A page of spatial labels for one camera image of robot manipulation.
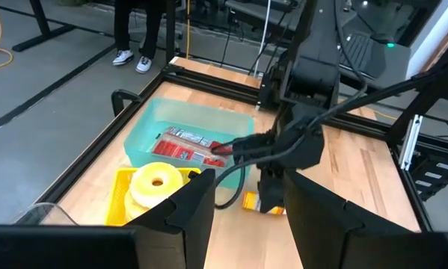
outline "black pants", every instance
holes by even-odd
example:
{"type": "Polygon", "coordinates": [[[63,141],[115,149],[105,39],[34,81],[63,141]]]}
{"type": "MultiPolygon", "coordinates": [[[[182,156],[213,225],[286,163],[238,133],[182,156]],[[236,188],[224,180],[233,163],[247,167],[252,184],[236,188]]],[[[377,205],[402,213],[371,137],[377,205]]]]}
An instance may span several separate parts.
{"type": "Polygon", "coordinates": [[[129,49],[129,15],[140,2],[144,3],[147,13],[147,30],[142,56],[154,59],[157,50],[157,38],[162,14],[165,12],[163,0],[115,0],[114,1],[114,38],[117,50],[129,49]]]}

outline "sneaker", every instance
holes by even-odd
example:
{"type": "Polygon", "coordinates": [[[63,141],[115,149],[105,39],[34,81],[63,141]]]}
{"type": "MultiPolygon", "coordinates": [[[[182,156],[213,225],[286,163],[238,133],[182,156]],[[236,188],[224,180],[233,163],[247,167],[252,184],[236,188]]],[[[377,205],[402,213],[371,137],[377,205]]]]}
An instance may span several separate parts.
{"type": "Polygon", "coordinates": [[[149,71],[150,66],[152,66],[152,60],[150,60],[145,56],[142,56],[139,62],[137,63],[135,71],[144,74],[145,72],[149,71]]]}
{"type": "Polygon", "coordinates": [[[112,64],[114,66],[120,66],[123,64],[127,64],[128,62],[132,61],[134,58],[134,54],[130,49],[123,51],[117,51],[116,58],[112,61],[112,64]]]}

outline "gray floor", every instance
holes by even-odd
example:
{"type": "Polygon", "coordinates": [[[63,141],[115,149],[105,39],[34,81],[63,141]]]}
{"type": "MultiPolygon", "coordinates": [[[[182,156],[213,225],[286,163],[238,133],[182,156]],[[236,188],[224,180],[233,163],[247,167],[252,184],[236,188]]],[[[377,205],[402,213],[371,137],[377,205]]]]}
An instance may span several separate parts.
{"type": "MultiPolygon", "coordinates": [[[[49,18],[112,32],[111,12],[91,7],[56,7],[54,3],[43,1],[49,18]]],[[[0,0],[0,5],[31,12],[27,1],[0,0]]],[[[12,45],[37,34],[37,25],[30,17],[2,10],[0,16],[4,28],[1,47],[10,49],[12,45]]],[[[144,22],[142,19],[132,20],[131,26],[141,27],[144,22]]],[[[133,34],[132,37],[140,40],[143,34],[133,34]]],[[[112,42],[111,38],[74,30],[28,51],[14,53],[15,61],[0,69],[0,116],[112,42]]],[[[209,35],[208,32],[195,31],[191,36],[191,53],[215,61],[221,60],[224,45],[225,36],[222,34],[209,35]]],[[[233,38],[225,62],[250,67],[257,53],[258,48],[233,38]]],[[[134,71],[135,63],[122,68],[112,67],[110,62],[113,56],[113,53],[106,55],[0,128],[0,223],[9,221],[30,205],[112,120],[110,95],[113,90],[123,88],[138,92],[165,64],[164,52],[158,51],[150,73],[139,75],[134,71]]],[[[269,57],[263,57],[260,69],[265,69],[268,60],[269,57]]],[[[355,90],[342,87],[342,91],[353,93],[355,90]]],[[[415,95],[406,93],[384,102],[404,108],[415,95]]],[[[395,111],[376,106],[372,108],[398,116],[395,111]]],[[[430,112],[448,118],[448,101],[440,101],[430,112]]],[[[379,119],[391,121],[385,117],[379,119]]],[[[444,128],[440,123],[428,121],[423,131],[432,135],[447,135],[448,131],[444,128]]],[[[448,187],[426,205],[434,225],[438,229],[448,230],[448,187]]]]}

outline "wooden table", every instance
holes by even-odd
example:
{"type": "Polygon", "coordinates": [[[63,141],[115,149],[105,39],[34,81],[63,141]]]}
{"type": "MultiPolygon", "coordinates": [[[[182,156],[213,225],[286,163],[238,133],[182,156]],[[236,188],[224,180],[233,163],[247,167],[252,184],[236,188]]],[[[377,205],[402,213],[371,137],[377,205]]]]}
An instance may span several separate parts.
{"type": "MultiPolygon", "coordinates": [[[[174,64],[197,72],[258,87],[255,78],[229,70],[174,58],[174,64]]],[[[254,106],[192,90],[168,82],[154,96],[176,99],[214,108],[250,114],[255,132],[270,129],[274,115],[256,111],[254,106]]],[[[121,130],[102,154],[67,192],[60,205],[80,223],[104,224],[114,172],[130,166],[123,142],[145,110],[145,105],[121,130]]],[[[374,118],[368,108],[353,111],[374,118]]],[[[412,231],[419,231],[406,192],[387,144],[380,140],[324,127],[325,150],[319,165],[302,173],[315,182],[364,208],[412,231]]],[[[244,191],[256,191],[258,170],[252,167],[244,191]]],[[[218,202],[228,200],[234,190],[218,188],[218,202]]],[[[236,202],[229,209],[216,211],[206,268],[301,268],[292,233],[285,216],[247,211],[236,202]]]]}

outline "yellow tray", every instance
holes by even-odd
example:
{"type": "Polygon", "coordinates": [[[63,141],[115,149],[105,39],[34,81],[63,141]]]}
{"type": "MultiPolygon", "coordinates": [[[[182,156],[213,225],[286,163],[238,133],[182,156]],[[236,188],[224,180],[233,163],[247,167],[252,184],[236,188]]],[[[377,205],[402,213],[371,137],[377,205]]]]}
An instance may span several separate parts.
{"type": "MultiPolygon", "coordinates": [[[[132,174],[138,168],[120,168],[117,170],[111,189],[111,202],[105,224],[107,226],[122,226],[126,224],[126,209],[124,208],[124,197],[129,190],[132,174]]],[[[198,168],[177,168],[184,178],[184,184],[190,181],[188,175],[191,171],[200,173],[198,168]]]]}

